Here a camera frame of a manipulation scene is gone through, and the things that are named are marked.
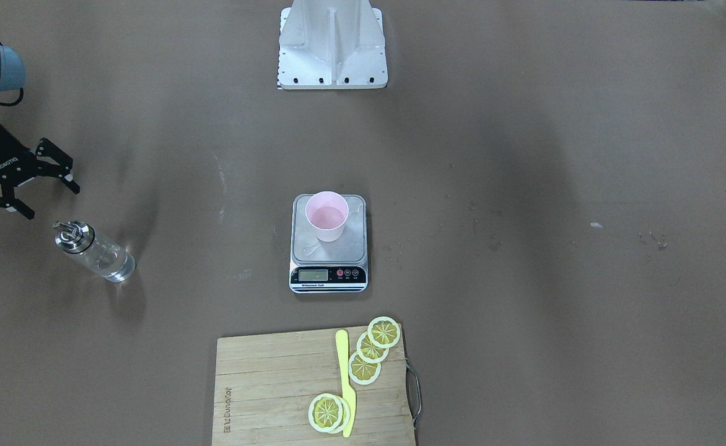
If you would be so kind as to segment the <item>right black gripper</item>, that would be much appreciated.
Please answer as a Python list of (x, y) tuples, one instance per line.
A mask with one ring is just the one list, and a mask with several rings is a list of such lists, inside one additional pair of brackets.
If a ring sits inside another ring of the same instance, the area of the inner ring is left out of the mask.
[(32, 220), (35, 211), (15, 197), (15, 186), (37, 177), (57, 178), (73, 194), (80, 194), (73, 167), (73, 158), (48, 138), (41, 138), (30, 152), (0, 124), (0, 209)]

